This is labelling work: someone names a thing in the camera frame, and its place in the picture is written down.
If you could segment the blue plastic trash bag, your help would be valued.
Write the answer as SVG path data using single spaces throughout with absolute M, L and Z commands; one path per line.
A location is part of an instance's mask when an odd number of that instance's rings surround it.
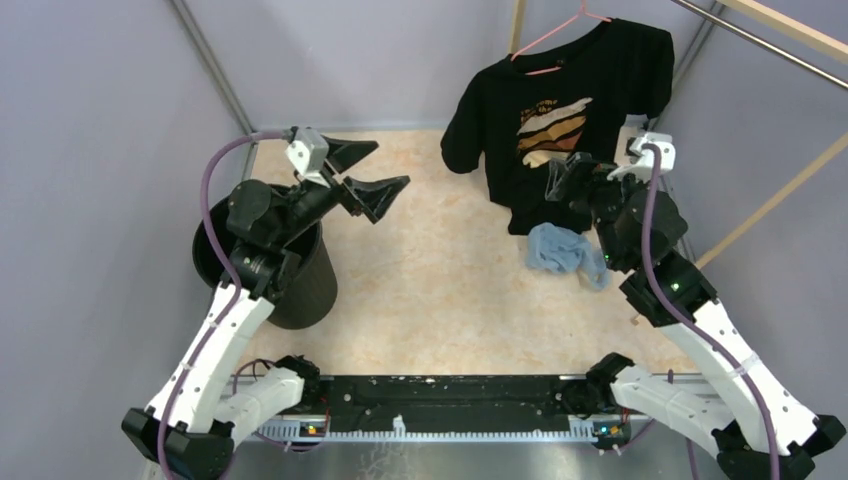
M 525 265 L 553 274 L 579 274 L 589 288 L 600 291 L 610 282 L 607 257 L 580 233 L 551 223 L 533 227 L 527 235 Z

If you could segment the black trash bin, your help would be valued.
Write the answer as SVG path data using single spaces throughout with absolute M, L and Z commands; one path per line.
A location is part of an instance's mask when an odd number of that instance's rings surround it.
M 329 314 L 338 282 L 322 218 L 286 221 L 288 187 L 247 180 L 216 203 L 203 196 L 192 260 L 207 285 L 238 280 L 252 297 L 272 304 L 271 324 L 301 330 Z

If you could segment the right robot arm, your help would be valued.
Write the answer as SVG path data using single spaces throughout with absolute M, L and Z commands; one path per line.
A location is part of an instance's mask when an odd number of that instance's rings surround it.
M 545 197 L 590 215 L 603 261 L 626 276 L 628 303 L 689 357 L 716 396 L 692 394 L 610 353 L 587 372 L 587 400 L 600 412 L 620 407 L 651 417 L 709 453 L 731 479 L 804 479 L 846 428 L 780 383 L 716 288 L 676 251 L 688 225 L 658 188 L 656 156 L 656 148 L 645 150 L 646 174 L 620 174 L 585 153 L 552 159 Z

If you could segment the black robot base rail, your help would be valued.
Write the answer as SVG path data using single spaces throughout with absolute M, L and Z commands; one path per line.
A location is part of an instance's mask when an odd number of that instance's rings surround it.
M 282 411 L 286 419 L 328 421 L 331 434 L 566 433 L 578 421 L 625 418 L 604 388 L 582 376 L 324 376 Z

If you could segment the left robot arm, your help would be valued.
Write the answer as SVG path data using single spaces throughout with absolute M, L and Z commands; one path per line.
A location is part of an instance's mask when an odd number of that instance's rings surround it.
M 300 356 L 276 362 L 253 385 L 223 396 L 258 328 L 317 324 L 332 309 L 338 282 L 322 237 L 335 208 L 380 221 L 407 176 L 363 182 L 348 172 L 377 149 L 374 140 L 342 140 L 311 128 L 257 132 L 247 141 L 281 140 L 292 186 L 248 179 L 211 203 L 201 193 L 202 220 L 193 259 L 213 287 L 195 338 L 161 390 L 130 409 L 122 430 L 168 479 L 221 479 L 238 446 L 272 417 L 319 404 L 317 367 Z

